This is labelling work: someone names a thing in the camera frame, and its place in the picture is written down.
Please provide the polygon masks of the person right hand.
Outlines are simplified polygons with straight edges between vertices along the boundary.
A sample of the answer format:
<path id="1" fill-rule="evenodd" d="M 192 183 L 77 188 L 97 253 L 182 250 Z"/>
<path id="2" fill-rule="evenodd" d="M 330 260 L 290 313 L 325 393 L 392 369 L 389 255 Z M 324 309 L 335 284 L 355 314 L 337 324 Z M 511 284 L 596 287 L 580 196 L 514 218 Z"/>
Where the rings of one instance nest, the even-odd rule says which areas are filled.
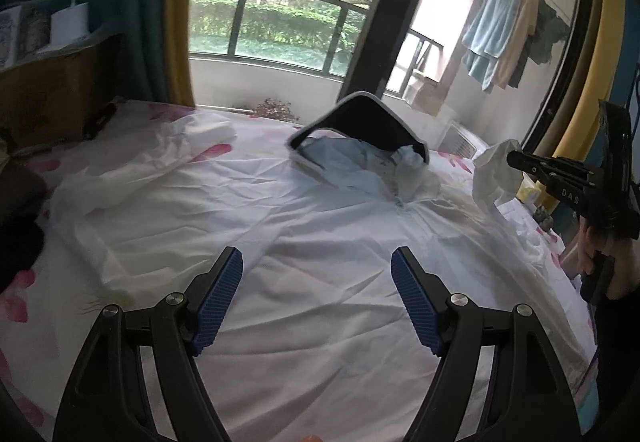
<path id="1" fill-rule="evenodd" d="M 593 258 L 597 251 L 614 258 L 614 275 L 606 293 L 609 299 L 622 298 L 639 287 L 639 241 L 630 238 L 620 240 L 601 233 L 581 218 L 577 243 L 579 273 L 593 272 Z"/>

